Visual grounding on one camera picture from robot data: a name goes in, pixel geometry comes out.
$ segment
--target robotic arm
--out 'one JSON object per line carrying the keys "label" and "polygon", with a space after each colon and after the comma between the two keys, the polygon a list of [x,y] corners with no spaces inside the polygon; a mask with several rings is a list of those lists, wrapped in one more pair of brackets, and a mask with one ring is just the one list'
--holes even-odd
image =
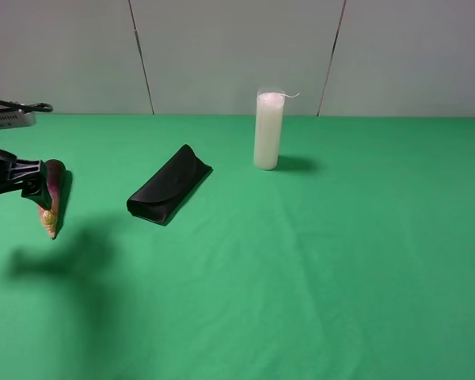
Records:
{"label": "robotic arm", "polygon": [[51,209],[46,185],[47,169],[42,161],[18,159],[0,150],[0,194],[21,190],[21,197],[33,200],[45,210]]}

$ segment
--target green table surface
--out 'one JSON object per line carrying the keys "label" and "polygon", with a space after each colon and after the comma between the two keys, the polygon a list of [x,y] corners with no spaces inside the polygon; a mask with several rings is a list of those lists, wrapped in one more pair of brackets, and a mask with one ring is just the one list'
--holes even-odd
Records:
{"label": "green table surface", "polygon": [[[50,241],[0,196],[0,380],[475,379],[475,120],[39,116],[73,173]],[[168,226],[127,198],[184,143],[214,172]]]}

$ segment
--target white wall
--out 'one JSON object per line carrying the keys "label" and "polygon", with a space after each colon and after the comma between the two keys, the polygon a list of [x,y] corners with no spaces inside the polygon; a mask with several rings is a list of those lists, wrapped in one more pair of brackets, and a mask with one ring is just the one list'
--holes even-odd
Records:
{"label": "white wall", "polygon": [[343,0],[132,0],[156,113],[253,114],[261,86],[316,115]]}
{"label": "white wall", "polygon": [[0,0],[0,98],[151,113],[127,0]]}
{"label": "white wall", "polygon": [[475,117],[475,0],[348,0],[321,114]]}

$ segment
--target black cable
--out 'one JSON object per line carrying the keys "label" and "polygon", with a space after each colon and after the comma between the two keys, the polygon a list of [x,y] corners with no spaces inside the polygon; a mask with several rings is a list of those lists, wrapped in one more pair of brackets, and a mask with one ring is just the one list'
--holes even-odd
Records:
{"label": "black cable", "polygon": [[4,107],[17,109],[25,112],[53,112],[53,106],[48,103],[35,103],[30,105],[23,105],[18,103],[13,103],[11,101],[1,101],[0,105]]}

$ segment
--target purple vegetable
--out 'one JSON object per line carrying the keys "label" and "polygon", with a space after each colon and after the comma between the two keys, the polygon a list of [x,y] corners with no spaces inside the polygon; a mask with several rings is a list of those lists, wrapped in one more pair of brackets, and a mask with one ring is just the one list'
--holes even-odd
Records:
{"label": "purple vegetable", "polygon": [[40,222],[46,229],[51,239],[56,238],[58,224],[60,197],[65,181],[65,165],[58,160],[46,161],[47,167],[47,190],[51,195],[51,209],[44,210],[39,207]]}

